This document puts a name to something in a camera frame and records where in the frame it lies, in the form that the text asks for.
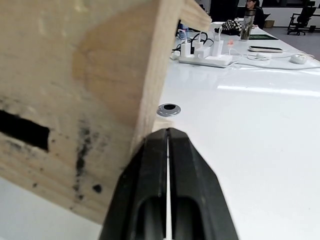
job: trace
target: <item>gray floor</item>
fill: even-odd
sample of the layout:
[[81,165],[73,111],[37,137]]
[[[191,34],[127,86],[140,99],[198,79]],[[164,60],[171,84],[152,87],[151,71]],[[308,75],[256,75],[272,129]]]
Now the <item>gray floor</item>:
[[287,35],[287,28],[284,27],[264,28],[263,30],[296,49],[314,55],[320,61],[320,32],[306,32],[305,36],[303,34],[296,36],[294,33]]

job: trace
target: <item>wood grain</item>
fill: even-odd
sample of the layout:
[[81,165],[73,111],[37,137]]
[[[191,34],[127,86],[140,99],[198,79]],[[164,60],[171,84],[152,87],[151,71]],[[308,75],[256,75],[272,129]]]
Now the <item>wood grain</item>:
[[183,0],[0,0],[0,110],[50,130],[0,133],[0,175],[102,223],[152,131]]

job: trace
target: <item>rectangular hole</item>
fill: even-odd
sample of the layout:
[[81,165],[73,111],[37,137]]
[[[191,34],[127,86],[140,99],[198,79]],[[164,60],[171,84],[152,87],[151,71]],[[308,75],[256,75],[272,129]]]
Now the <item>rectangular hole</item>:
[[0,110],[0,132],[48,152],[49,128]]

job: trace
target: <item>checkered bag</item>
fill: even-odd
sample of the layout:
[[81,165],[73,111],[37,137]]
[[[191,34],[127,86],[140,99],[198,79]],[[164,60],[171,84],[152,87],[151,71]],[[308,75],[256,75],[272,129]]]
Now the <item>checkered bag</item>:
[[227,35],[240,35],[242,26],[239,22],[234,20],[227,20],[222,24],[222,33]]

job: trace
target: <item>water bottle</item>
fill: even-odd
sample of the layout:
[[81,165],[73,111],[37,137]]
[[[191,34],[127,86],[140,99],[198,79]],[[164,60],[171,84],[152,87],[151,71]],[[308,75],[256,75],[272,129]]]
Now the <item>water bottle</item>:
[[244,20],[242,24],[242,30],[240,34],[240,40],[248,41],[251,33],[252,25],[254,24],[256,16],[256,10],[247,10],[244,15]]

